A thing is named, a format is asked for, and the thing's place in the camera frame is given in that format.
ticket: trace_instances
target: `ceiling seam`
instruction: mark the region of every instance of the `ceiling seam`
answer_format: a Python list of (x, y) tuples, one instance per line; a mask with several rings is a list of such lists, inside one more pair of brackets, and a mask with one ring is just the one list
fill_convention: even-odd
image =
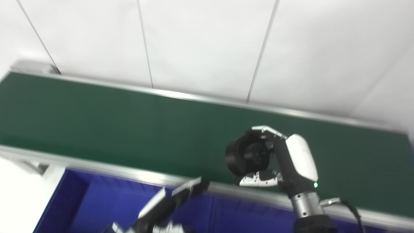
[(144, 47), (145, 47), (145, 55), (147, 56), (147, 64), (148, 64), (149, 78), (151, 80), (151, 87), (154, 88), (154, 84), (152, 82), (151, 67), (149, 65), (149, 57), (148, 57), (148, 49), (147, 49), (147, 39), (145, 38), (144, 21), (142, 20), (142, 11), (141, 11), (140, 0), (137, 0), (137, 6), (138, 6), (138, 14), (140, 15), (140, 23), (141, 23), (142, 37), (144, 38)]
[(40, 43), (42, 44), (43, 48), (46, 50), (46, 53), (48, 54), (49, 58), (51, 59), (51, 61), (53, 62), (53, 65), (56, 67), (56, 69), (59, 71), (58, 66), (56, 65), (55, 60), (52, 58), (51, 54), (49, 53), (49, 50), (46, 48), (45, 43), (43, 43), (43, 40), (40, 38), (39, 33), (37, 32), (36, 28), (34, 27), (32, 21), (29, 18), (29, 15), (27, 14), (26, 10), (24, 9), (22, 3), (20, 2), (20, 0), (16, 0), (17, 4), (19, 4), (20, 9), (22, 10), (23, 14), (25, 15), (27, 21), (29, 22), (30, 26), (32, 27), (34, 33), (36, 34), (37, 38), (39, 39)]
[(360, 101), (357, 103), (357, 104), (355, 104), (352, 108), (351, 108), (351, 110), (349, 111), (349, 113), (348, 113), (348, 117), (349, 116), (352, 116), (353, 115), (353, 113), (354, 113), (354, 111), (356, 110), (356, 109), (358, 109), (358, 107), (359, 106), (361, 106), (361, 104), (363, 104), (363, 102), (366, 100), (366, 98), (371, 94), (371, 92), (373, 91), (373, 90), (375, 90), (375, 87), (377, 87), (380, 83), (381, 83), (381, 81), (387, 76), (387, 74), (389, 74), (390, 72), (391, 72), (391, 70), (396, 66), (396, 64), (404, 57), (404, 55), (406, 54), (406, 53), (408, 53), (409, 52), (409, 49), (412, 47), (412, 46), (414, 46), (414, 41), (413, 42), (411, 42), (410, 44), (409, 44), (409, 46), (406, 48), (406, 49), (404, 49), (403, 50), (403, 52), (397, 57), (397, 59), (395, 59), (395, 61), (384, 71), (384, 73), (379, 77), (379, 79), (377, 79), (377, 81), (375, 82), (375, 83), (373, 83), (372, 85), (371, 85), (371, 87), (369, 88), (369, 90), (366, 92), (366, 94), (360, 99)]
[(272, 10), (272, 14), (270, 15), (269, 24), (267, 26), (267, 30), (266, 30), (266, 34), (265, 34), (265, 39), (263, 40), (263, 44), (262, 44), (262, 48), (260, 50), (258, 62), (256, 64), (256, 68), (255, 68), (255, 72), (253, 73), (253, 78), (252, 78), (252, 82), (250, 84), (249, 93), (247, 94), (246, 103), (248, 103), (250, 101), (250, 97), (251, 97), (252, 90), (253, 90), (253, 85), (254, 85), (254, 83), (256, 81), (256, 76), (257, 76), (257, 73), (258, 73), (258, 70), (259, 70), (259, 67), (260, 67), (260, 63), (262, 62), (263, 53), (265, 52), (265, 48), (266, 48), (266, 44), (267, 44), (267, 39), (269, 38), (270, 30), (272, 29), (273, 20), (274, 20), (274, 16), (276, 14), (278, 5), (279, 5), (279, 0), (275, 0), (274, 7), (273, 7), (273, 10)]

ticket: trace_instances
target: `black cable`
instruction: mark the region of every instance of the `black cable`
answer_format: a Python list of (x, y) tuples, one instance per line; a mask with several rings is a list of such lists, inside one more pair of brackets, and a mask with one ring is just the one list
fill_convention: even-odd
[(365, 233), (365, 228), (362, 225), (361, 215), (359, 215), (358, 209), (347, 200), (341, 200), (341, 203), (344, 206), (348, 207), (349, 211), (351, 211), (351, 213), (355, 216), (356, 220), (358, 221), (358, 226), (361, 233)]

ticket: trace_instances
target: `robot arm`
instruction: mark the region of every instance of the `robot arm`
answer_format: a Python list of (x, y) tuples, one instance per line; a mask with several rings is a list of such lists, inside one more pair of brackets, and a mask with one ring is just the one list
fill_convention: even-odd
[(171, 195), (162, 188), (142, 208), (127, 233), (193, 233), (192, 228), (173, 224), (172, 221), (164, 224), (163, 221), (188, 198), (202, 194), (208, 186), (209, 181), (199, 177), (176, 188)]
[[(280, 172), (266, 170), (271, 155)], [(226, 148), (226, 164), (241, 186), (277, 185), (292, 202), (297, 216), (295, 233), (335, 233), (332, 220), (319, 205), (314, 183), (318, 180), (315, 162), (306, 140), (290, 137), (269, 126), (254, 126)]]

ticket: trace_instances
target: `green conveyor belt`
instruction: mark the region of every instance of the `green conveyor belt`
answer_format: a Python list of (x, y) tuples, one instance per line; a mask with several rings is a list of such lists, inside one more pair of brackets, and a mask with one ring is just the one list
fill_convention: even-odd
[(0, 84), (0, 144), (224, 183), (227, 143), (262, 124), (308, 141), (322, 198), (414, 217), (404, 134), (19, 73)]

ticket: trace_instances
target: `white robotic hand cover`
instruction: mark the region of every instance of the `white robotic hand cover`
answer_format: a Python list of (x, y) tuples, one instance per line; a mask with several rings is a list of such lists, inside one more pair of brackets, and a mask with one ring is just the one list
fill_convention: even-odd
[(294, 134), (286, 139), (286, 145), (296, 172), (313, 182), (318, 181), (315, 161), (306, 140)]

